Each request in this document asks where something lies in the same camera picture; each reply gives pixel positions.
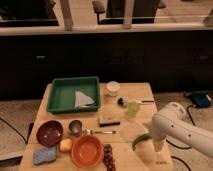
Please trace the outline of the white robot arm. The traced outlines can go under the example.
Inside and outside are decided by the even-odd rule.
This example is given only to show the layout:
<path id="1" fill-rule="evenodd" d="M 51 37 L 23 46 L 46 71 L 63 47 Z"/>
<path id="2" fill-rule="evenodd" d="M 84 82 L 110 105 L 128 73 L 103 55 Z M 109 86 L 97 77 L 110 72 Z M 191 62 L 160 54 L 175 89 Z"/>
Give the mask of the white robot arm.
<path id="1" fill-rule="evenodd" d="M 162 141 L 171 136 L 213 159 L 213 132 L 183 121 L 184 107 L 170 102 L 156 112 L 151 120 L 150 132 L 154 140 Z"/>

